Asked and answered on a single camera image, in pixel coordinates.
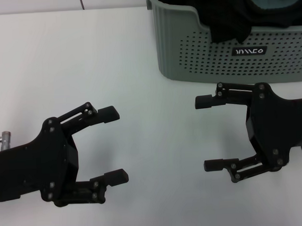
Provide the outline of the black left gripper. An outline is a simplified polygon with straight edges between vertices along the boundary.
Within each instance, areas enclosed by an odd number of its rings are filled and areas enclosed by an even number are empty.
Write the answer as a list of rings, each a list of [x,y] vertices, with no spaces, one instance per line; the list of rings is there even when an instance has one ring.
[[[77,150],[69,145],[65,131],[60,118],[49,118],[33,141],[0,151],[0,202],[39,191],[44,201],[54,201],[58,207],[103,204],[108,186],[128,182],[128,174],[118,169],[65,185],[68,165],[78,162]]]

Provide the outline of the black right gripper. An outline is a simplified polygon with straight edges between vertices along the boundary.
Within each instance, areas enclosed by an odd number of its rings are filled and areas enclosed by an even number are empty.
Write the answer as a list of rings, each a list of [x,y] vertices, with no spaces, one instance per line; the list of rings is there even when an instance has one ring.
[[[196,109],[226,104],[250,104],[249,139],[259,146],[265,161],[262,164],[258,156],[205,160],[206,172],[226,169],[231,181],[236,183],[284,167],[289,162],[290,149],[302,146],[302,98],[281,98],[265,82],[255,85],[219,82],[214,96],[195,98]]]

